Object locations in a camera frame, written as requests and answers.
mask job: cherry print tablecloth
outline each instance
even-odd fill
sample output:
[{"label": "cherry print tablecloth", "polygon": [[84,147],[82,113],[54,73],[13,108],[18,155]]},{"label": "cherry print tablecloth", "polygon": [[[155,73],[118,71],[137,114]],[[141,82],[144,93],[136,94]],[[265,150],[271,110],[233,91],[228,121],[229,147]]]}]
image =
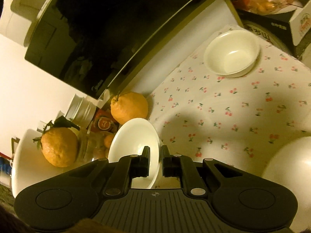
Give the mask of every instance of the cherry print tablecloth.
[{"label": "cherry print tablecloth", "polygon": [[211,157],[260,176],[282,146],[309,135],[301,123],[310,112],[311,72],[259,39],[260,59],[250,73],[240,78],[212,73],[204,51],[233,29],[216,32],[147,98],[149,121],[171,154],[197,162]]}]

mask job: white wall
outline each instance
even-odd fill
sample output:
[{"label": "white wall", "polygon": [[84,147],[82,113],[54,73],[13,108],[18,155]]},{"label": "white wall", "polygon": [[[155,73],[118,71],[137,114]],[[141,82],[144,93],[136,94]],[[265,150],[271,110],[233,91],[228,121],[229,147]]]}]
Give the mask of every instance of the white wall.
[{"label": "white wall", "polygon": [[66,112],[76,93],[24,59],[26,48],[0,35],[0,152],[11,156],[11,137],[37,129],[40,120],[54,120]]}]

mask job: white bowl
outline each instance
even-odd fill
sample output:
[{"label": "white bowl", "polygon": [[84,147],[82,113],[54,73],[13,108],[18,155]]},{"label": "white bowl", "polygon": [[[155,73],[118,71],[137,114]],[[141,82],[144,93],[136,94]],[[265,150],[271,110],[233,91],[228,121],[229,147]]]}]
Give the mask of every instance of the white bowl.
[{"label": "white bowl", "polygon": [[142,118],[126,122],[114,137],[108,155],[110,163],[118,162],[127,155],[141,155],[145,146],[150,147],[150,167],[147,178],[134,178],[132,188],[150,189],[156,181],[159,172],[158,134],[151,123]]},{"label": "white bowl", "polygon": [[204,63],[215,74],[240,77],[253,68],[259,52],[256,35],[246,30],[233,30],[219,35],[208,45]]},{"label": "white bowl", "polygon": [[287,187],[298,201],[290,228],[301,232],[311,226],[311,137],[284,146],[270,160],[262,177]]}]

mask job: bowl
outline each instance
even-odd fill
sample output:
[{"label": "bowl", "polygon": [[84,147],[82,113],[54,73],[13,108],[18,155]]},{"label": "bowl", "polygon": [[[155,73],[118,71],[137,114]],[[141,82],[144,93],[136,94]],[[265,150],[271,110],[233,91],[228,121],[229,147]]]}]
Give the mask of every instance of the bowl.
[{"label": "bowl", "polygon": [[160,140],[155,128],[142,118],[129,120],[119,129],[109,150],[108,160],[112,163],[127,155],[141,155],[145,146],[150,147],[149,176],[134,178],[132,188],[151,189],[156,181],[160,168]]},{"label": "bowl", "polygon": [[259,39],[246,30],[233,30],[216,37],[206,48],[204,63],[215,74],[240,77],[255,65]]},{"label": "bowl", "polygon": [[262,177],[287,187],[298,201],[298,211],[290,226],[301,232],[311,218],[311,137],[302,137],[281,148],[268,163]]}]

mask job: bowl rim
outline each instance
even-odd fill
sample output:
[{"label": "bowl rim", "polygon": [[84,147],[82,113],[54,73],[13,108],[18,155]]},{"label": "bowl rim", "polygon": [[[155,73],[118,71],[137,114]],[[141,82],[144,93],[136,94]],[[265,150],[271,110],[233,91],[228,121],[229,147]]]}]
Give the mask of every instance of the bowl rim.
[{"label": "bowl rim", "polygon": [[111,146],[110,146],[110,150],[113,148],[114,144],[116,143],[116,139],[119,137],[119,135],[121,133],[120,131],[122,131],[124,129],[123,127],[132,126],[133,122],[138,122],[137,124],[144,123],[144,124],[150,126],[150,128],[152,128],[154,130],[155,134],[157,135],[156,140],[157,140],[157,143],[158,143],[158,166],[157,166],[157,169],[155,170],[155,175],[152,178],[152,181],[150,182],[150,184],[147,187],[145,187],[146,189],[151,189],[152,186],[154,185],[154,183],[155,183],[155,181],[156,181],[156,179],[157,179],[157,177],[159,175],[159,171],[160,171],[160,145],[161,145],[161,141],[160,141],[160,138],[159,138],[159,135],[158,135],[156,129],[154,128],[154,126],[148,120],[146,120],[144,118],[134,118],[134,119],[131,119],[131,120],[127,121],[124,125],[122,125],[119,128],[118,132],[114,136],[114,138],[112,140],[112,143],[111,143]]},{"label": "bowl rim", "polygon": [[[251,38],[254,40],[256,46],[257,46],[257,50],[256,50],[256,53],[254,55],[254,58],[252,59],[251,62],[249,62],[245,67],[243,67],[242,69],[240,70],[237,70],[237,71],[234,71],[234,72],[231,72],[231,73],[218,73],[216,72],[214,69],[212,69],[209,65],[208,65],[208,62],[207,62],[207,55],[211,52],[212,50],[212,43],[215,43],[216,41],[218,41],[219,39],[221,39],[222,37],[226,36],[226,35],[229,35],[229,34],[235,34],[235,33],[238,33],[238,32],[243,32],[243,34],[248,34],[249,36],[251,36]],[[261,46],[260,46],[260,43],[259,43],[259,39],[258,37],[254,34],[254,33],[251,33],[249,32],[248,30],[245,30],[245,29],[241,29],[241,30],[231,30],[231,31],[228,31],[228,32],[225,32],[225,33],[222,33],[220,34],[219,36],[217,36],[216,38],[214,38],[209,44],[208,46],[206,47],[205,49],[205,52],[204,52],[204,55],[203,55],[203,61],[205,63],[205,66],[210,69],[214,74],[218,74],[218,75],[231,75],[231,74],[237,74],[239,72],[242,72],[244,71],[245,69],[247,69],[248,67],[250,66],[253,66],[255,61],[257,60],[258,56],[259,56],[259,53],[260,53],[260,50],[261,50]]]}]

